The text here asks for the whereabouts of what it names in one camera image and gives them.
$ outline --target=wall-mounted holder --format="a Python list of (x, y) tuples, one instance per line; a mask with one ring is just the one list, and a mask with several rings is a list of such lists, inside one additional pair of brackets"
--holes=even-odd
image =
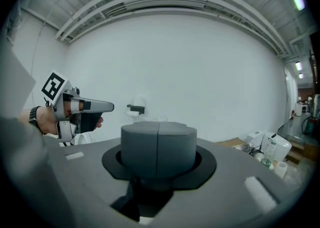
[(130, 111), (139, 112), (139, 115), (145, 113), (145, 107), (144, 106), (134, 106), (134, 105), (128, 104), (127, 107), (130, 108)]

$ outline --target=wristwatch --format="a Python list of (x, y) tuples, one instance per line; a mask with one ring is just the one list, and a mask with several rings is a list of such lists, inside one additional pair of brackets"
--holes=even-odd
[(30, 116), (29, 116), (29, 123), (31, 125), (34, 125), (43, 134), (43, 132), (41, 131), (40, 127), (38, 126), (38, 122), (37, 122), (37, 109), (39, 107), (40, 106), (37, 106), (37, 107), (34, 107), (31, 109)]

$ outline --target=human hand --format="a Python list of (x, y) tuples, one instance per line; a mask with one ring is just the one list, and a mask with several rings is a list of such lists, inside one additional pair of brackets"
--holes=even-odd
[[(71, 102), (70, 101), (64, 101), (63, 102), (63, 108), (64, 108), (64, 114), (66, 117), (70, 116), (71, 113)], [(84, 105), (82, 102), (79, 102), (79, 110), (82, 110), (84, 108)], [(57, 135), (57, 121), (54, 114), (54, 111), (52, 107), (39, 107), (36, 111), (36, 120), (38, 123), (38, 126), (42, 133), (44, 134), (55, 134)], [(96, 128), (100, 128), (102, 126), (102, 122), (104, 119), (101, 117), (97, 124)]]

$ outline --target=gray cylindrical object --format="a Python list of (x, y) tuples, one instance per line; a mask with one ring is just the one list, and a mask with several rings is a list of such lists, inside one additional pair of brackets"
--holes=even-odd
[(176, 122), (138, 122), (121, 128), (121, 160), (134, 175), (170, 178), (195, 163), (197, 130)]

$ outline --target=ceiling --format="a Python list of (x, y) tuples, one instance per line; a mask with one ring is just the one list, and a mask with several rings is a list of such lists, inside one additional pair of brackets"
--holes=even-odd
[[(88, 31), (131, 15), (207, 15), (264, 41), (287, 63), (299, 87), (312, 85), (309, 34), (317, 27), (308, 9), (298, 11), (293, 0), (21, 0), (21, 7), (59, 30), (57, 40), (71, 43)], [(302, 62), (303, 79), (298, 78), (297, 60)]]

